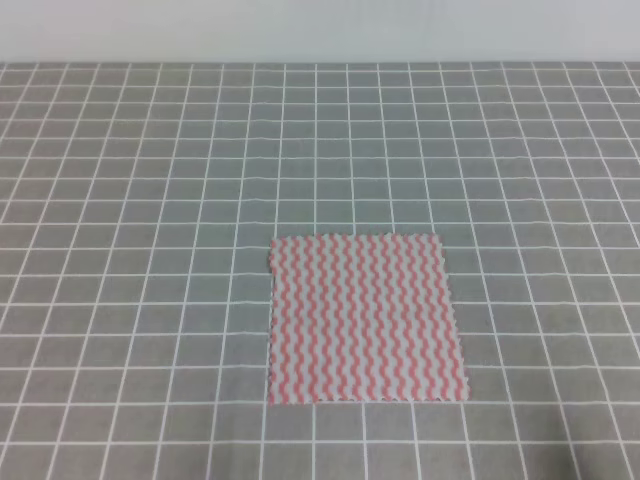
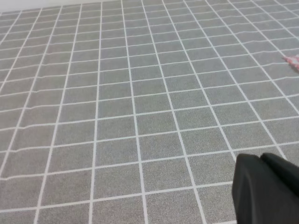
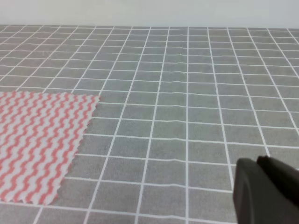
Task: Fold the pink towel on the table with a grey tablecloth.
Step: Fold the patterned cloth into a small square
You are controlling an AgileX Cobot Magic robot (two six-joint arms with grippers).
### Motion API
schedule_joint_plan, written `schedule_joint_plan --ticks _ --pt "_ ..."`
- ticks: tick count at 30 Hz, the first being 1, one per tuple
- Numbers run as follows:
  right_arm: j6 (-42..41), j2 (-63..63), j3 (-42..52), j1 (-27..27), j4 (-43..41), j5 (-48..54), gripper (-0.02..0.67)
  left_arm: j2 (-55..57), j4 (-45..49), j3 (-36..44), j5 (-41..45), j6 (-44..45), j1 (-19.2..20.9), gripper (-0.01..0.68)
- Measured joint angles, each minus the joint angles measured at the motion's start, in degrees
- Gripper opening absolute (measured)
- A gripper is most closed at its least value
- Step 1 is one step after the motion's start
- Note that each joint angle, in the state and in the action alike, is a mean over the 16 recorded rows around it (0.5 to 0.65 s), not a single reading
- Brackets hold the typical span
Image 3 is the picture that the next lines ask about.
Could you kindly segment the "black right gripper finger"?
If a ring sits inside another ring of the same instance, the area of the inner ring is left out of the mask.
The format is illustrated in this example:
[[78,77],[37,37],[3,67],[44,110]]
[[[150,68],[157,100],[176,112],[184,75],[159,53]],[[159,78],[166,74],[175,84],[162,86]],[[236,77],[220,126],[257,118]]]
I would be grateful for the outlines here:
[[240,158],[233,202],[239,224],[297,224],[299,172],[268,156]]

